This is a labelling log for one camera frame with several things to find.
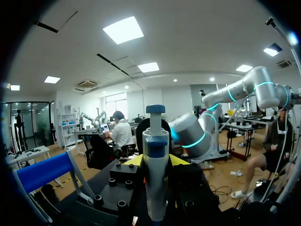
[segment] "shelf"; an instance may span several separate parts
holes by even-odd
[[[81,140],[81,139],[76,140],[76,142],[75,142],[75,140],[73,140],[73,141],[67,143],[66,146],[74,145],[75,143],[80,143],[80,142],[82,142],[82,141],[83,141],[83,140]]]
[[[64,137],[67,137],[67,136],[72,136],[72,135],[74,135],[74,133],[71,133],[71,134],[66,134],[66,135],[64,135]]]
[[[80,125],[80,123],[69,124],[69,125],[63,125],[63,126],[59,126],[59,127],[68,127],[68,126],[77,126],[77,125]]]
[[[58,114],[57,116],[67,116],[67,115],[76,115],[75,113],[73,114]]]

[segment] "window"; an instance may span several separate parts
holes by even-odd
[[[127,119],[127,94],[119,93],[105,98],[106,112],[109,117],[113,116],[115,111],[121,111]]]

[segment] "white shelving unit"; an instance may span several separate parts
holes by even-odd
[[[58,121],[59,121],[59,132],[60,132],[60,139],[62,141],[62,146],[65,148],[71,145],[75,145],[79,142],[82,142],[82,140],[77,139],[77,136],[73,133],[69,133],[68,129],[71,128],[79,128],[80,130],[80,123],[78,123],[79,119],[76,119],[76,113],[71,113],[71,114],[59,114]],[[70,122],[75,122],[74,124],[69,124],[69,125],[62,125],[63,121],[69,121]]]

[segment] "square ceiling light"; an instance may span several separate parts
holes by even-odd
[[[159,70],[158,64],[156,62],[143,64],[143,65],[138,65],[138,67],[143,73],[145,73],[145,72],[154,72],[154,71]]]
[[[19,85],[10,85],[10,90],[11,91],[19,91],[20,90],[20,86]]]
[[[47,76],[47,78],[45,79],[45,83],[53,83],[56,84],[61,78],[57,78],[57,77],[52,77],[52,76]]]
[[[238,67],[238,68],[236,69],[236,71],[238,71],[238,72],[248,72],[248,71],[250,71],[252,68],[253,68],[253,67],[248,66],[248,65],[241,65],[240,67]]]
[[[280,51],[282,51],[281,47],[278,46],[276,43],[273,43],[268,48],[263,50],[265,53],[269,54],[270,56],[276,56]]]
[[[144,36],[134,16],[111,24],[103,28],[103,31],[106,32],[116,44]]]

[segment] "white slipper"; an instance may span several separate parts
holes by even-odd
[[[231,194],[232,199],[240,199],[246,197],[247,194],[244,194],[242,191],[233,192]]]

